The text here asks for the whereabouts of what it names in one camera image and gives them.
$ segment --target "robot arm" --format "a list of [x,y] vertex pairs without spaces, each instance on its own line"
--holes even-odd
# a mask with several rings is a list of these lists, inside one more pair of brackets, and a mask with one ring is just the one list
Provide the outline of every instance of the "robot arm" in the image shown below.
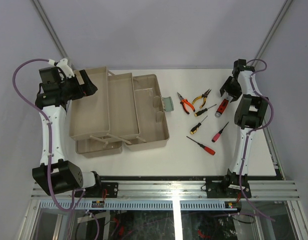
[[[92,84],[84,70],[80,71],[84,80],[84,84],[80,85],[74,72],[68,66],[66,58],[59,62],[49,60],[49,64],[53,67],[40,70],[42,83],[35,102],[36,106],[48,116],[49,122],[40,113],[43,127],[43,152],[40,166],[33,169],[33,178],[50,195],[47,165],[50,154],[48,149],[49,144],[51,144],[51,178],[55,194],[98,186],[100,180],[95,172],[81,172],[78,166],[68,161],[63,138],[67,102],[90,96],[97,91],[97,88]],[[48,124],[51,124],[52,129],[51,141]]]
[[[242,93],[244,94],[240,100],[234,117],[234,122],[238,127],[233,160],[221,183],[206,182],[208,188],[211,189],[211,191],[207,193],[209,198],[232,198],[237,195],[240,191],[239,175],[242,164],[244,164],[241,173],[242,188],[246,189],[246,191],[244,190],[245,194],[249,198],[251,197],[249,184],[247,182],[249,153],[253,136],[255,134],[255,131],[251,130],[262,125],[268,105],[268,103],[261,97],[257,96],[253,90],[254,87],[255,91],[259,93],[255,81],[255,75],[252,76],[252,83],[250,81],[250,76],[254,71],[254,67],[246,65],[246,60],[239,59],[235,61],[232,72],[233,76],[230,76],[220,89],[221,95],[226,93],[227,97],[224,101],[227,101],[227,103],[230,102],[227,98],[231,99],[233,102],[238,100]],[[218,111],[215,114],[216,117],[221,116],[227,104],[225,107],[222,106],[223,103],[221,103],[218,108]]]

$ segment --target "red screwdriver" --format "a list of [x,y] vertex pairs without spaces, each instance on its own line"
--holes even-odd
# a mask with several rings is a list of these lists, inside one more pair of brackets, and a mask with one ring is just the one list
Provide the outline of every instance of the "red screwdriver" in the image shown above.
[[216,142],[217,139],[219,139],[220,135],[222,134],[224,128],[227,126],[228,123],[226,123],[226,125],[225,125],[225,126],[213,137],[213,139],[212,139],[212,142],[213,142],[213,143]]
[[210,149],[209,147],[199,143],[199,142],[196,142],[201,148],[203,148],[206,152],[208,152],[209,154],[211,155],[215,155],[215,151],[213,149]]

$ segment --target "orange-handled pliers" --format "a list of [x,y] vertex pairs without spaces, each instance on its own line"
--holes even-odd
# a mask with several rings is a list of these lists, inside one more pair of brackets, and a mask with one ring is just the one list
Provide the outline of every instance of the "orange-handled pliers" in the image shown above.
[[177,94],[178,94],[178,97],[180,99],[180,104],[182,104],[184,111],[187,114],[189,114],[189,111],[187,110],[186,105],[185,105],[185,104],[187,104],[193,110],[193,112],[195,112],[194,106],[189,101],[187,101],[187,99],[184,99],[181,94],[179,94],[179,93],[177,93]]

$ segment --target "pliers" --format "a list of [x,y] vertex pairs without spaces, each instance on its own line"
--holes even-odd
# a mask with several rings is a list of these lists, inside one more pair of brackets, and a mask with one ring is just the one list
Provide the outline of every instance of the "pliers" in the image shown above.
[[180,104],[182,104],[184,111],[185,111],[187,114],[189,114],[189,111],[187,110],[187,108],[186,108],[186,106],[185,106],[185,104],[187,104],[187,105],[189,105],[189,107],[193,110],[193,112],[195,112],[194,106],[193,106],[189,101],[187,101],[187,99],[184,99],[184,98],[182,97],[181,94],[179,94],[179,93],[177,93],[177,94],[178,94],[178,97],[179,97],[179,99],[180,99]]
[[192,102],[192,104],[194,104],[199,99],[203,99],[203,104],[199,108],[201,109],[202,107],[204,107],[204,105],[206,103],[206,99],[207,99],[210,91],[211,91],[211,89],[209,89],[206,92],[204,92],[204,94],[202,94],[201,96],[198,96],[197,98],[195,98],[194,101]]

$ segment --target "beige plastic toolbox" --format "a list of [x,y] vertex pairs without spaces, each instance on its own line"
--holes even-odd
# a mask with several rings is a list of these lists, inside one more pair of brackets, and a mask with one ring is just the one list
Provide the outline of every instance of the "beige plastic toolbox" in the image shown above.
[[156,75],[114,75],[106,67],[86,72],[98,91],[83,98],[89,101],[73,101],[70,137],[76,140],[78,154],[87,158],[119,154],[122,142],[132,151],[166,145],[165,112],[174,108],[171,97],[162,98]]

